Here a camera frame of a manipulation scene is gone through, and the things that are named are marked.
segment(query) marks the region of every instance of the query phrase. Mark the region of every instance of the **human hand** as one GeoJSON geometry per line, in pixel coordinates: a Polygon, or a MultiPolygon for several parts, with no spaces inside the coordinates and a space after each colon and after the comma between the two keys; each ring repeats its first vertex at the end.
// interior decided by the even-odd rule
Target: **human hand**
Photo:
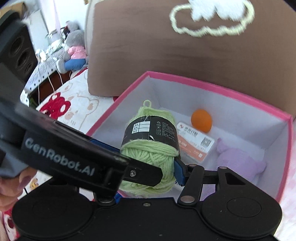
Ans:
{"type": "Polygon", "coordinates": [[[0,211],[5,212],[11,209],[22,195],[23,189],[36,175],[37,170],[28,167],[18,177],[4,179],[0,177],[0,211]]]}

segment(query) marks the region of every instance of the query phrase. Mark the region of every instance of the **pink shirt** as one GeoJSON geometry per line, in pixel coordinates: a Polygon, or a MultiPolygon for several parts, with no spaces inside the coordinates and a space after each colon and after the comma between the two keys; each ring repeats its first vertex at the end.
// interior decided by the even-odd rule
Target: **pink shirt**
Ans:
{"type": "Polygon", "coordinates": [[[71,55],[71,59],[86,58],[86,50],[83,46],[73,46],[68,49],[68,53],[71,55]]]}

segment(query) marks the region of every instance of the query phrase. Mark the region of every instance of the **fingernail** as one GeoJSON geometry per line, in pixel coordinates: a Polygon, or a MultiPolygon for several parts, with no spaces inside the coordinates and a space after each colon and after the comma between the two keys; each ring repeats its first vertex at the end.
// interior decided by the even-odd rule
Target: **fingernail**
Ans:
{"type": "Polygon", "coordinates": [[[27,177],[24,177],[22,179],[22,182],[20,183],[20,185],[18,186],[18,190],[22,190],[25,188],[26,185],[28,185],[31,181],[31,177],[27,176],[27,177]]]}

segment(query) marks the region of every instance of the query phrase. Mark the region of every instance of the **yarn label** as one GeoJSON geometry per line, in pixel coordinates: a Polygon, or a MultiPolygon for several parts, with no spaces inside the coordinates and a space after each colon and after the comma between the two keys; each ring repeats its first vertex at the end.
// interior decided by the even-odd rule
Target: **yarn label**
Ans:
{"type": "Polygon", "coordinates": [[[175,126],[159,116],[143,116],[128,125],[122,145],[137,139],[162,142],[179,150],[175,126]]]}

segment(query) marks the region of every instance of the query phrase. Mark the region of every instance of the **green yarn ball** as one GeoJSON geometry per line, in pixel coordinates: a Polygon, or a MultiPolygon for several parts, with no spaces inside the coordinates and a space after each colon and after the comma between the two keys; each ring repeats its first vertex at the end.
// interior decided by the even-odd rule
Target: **green yarn ball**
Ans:
{"type": "MultiPolygon", "coordinates": [[[[139,117],[153,115],[165,118],[176,126],[175,118],[169,111],[151,108],[151,101],[149,100],[144,101],[144,104],[139,109],[138,114],[131,119],[129,123],[139,117]]],[[[174,177],[174,158],[179,155],[177,149],[161,142],[138,139],[132,140],[123,145],[120,152],[125,156],[160,167],[163,171],[163,178],[155,187],[122,181],[120,190],[132,193],[135,196],[149,196],[163,194],[173,188],[176,182],[174,177]]]]}

